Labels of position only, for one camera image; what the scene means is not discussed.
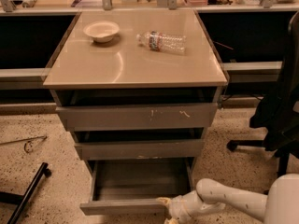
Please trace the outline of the white foam-padded gripper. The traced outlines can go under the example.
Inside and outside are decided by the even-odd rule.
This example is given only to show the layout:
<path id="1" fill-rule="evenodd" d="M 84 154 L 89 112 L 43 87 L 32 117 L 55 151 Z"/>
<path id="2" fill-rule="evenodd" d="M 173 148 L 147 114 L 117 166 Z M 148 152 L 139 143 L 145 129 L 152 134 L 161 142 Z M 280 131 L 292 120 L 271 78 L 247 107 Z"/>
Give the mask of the white foam-padded gripper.
<path id="1" fill-rule="evenodd" d="M 205 203 L 195 190 L 172 199 L 159 197 L 157 201 L 168 209 L 167 224 L 185 224 L 193 217 L 218 213 L 225 207 L 224 203 Z"/>

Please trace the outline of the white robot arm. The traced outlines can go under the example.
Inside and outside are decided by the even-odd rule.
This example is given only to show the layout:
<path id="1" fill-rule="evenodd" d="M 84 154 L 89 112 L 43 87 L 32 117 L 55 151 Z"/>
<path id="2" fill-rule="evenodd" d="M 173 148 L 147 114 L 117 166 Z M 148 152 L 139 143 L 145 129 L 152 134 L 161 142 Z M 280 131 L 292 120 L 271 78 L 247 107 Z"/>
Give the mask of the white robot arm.
<path id="1" fill-rule="evenodd" d="M 170 215 L 164 224 L 185 224 L 193 217 L 212 214 L 228 204 L 263 224 L 299 224 L 299 174 L 279 177 L 268 194 L 225 186 L 203 178 L 195 190 L 175 198 L 160 197 Z"/>

